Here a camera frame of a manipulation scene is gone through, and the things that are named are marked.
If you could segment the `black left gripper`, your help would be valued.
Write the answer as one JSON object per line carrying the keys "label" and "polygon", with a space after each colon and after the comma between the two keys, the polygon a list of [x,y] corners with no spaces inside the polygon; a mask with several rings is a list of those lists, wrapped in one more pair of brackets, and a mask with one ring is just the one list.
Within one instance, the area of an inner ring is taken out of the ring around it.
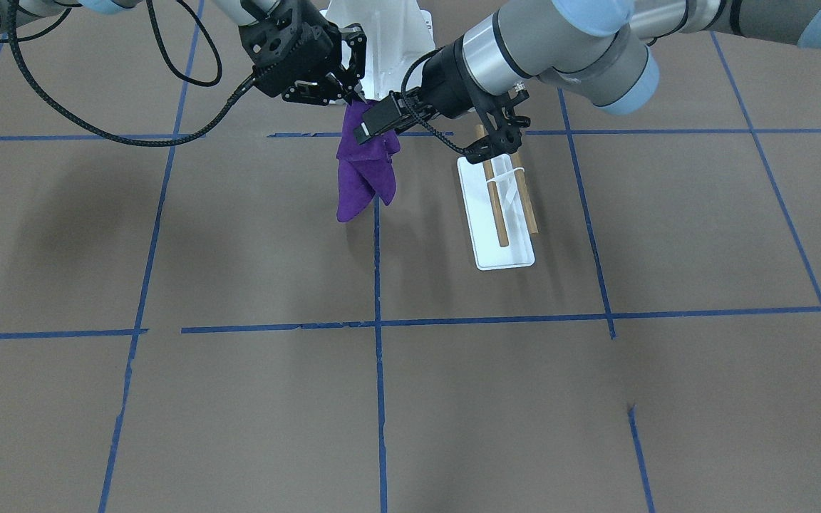
{"label": "black left gripper", "polygon": [[[424,120],[433,119],[435,115],[458,119],[475,107],[468,90],[469,82],[470,72],[463,58],[463,46],[453,43],[427,59],[417,92],[411,93],[405,87],[401,90],[423,104],[417,108],[417,113]],[[363,107],[361,124],[353,130],[356,143],[365,144],[388,131],[398,135],[406,130],[406,102],[401,98],[384,98],[365,103]]]}

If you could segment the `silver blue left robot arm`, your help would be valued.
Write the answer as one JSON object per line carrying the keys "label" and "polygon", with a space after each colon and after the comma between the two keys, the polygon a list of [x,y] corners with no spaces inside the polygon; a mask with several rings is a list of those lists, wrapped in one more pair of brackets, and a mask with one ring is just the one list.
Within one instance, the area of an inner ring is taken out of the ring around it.
{"label": "silver blue left robot arm", "polygon": [[406,98],[393,92],[362,114],[359,143],[420,119],[489,113],[528,79],[626,115],[654,94],[649,42],[716,31],[821,49],[821,1],[509,1],[425,61]]}

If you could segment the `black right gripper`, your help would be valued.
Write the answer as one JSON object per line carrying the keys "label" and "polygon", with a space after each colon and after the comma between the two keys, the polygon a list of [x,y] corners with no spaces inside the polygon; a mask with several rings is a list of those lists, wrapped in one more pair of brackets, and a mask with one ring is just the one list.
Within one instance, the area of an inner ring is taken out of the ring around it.
{"label": "black right gripper", "polygon": [[359,23],[338,26],[310,1],[242,1],[254,22],[240,26],[253,86],[270,98],[326,106],[365,100],[368,37]]}

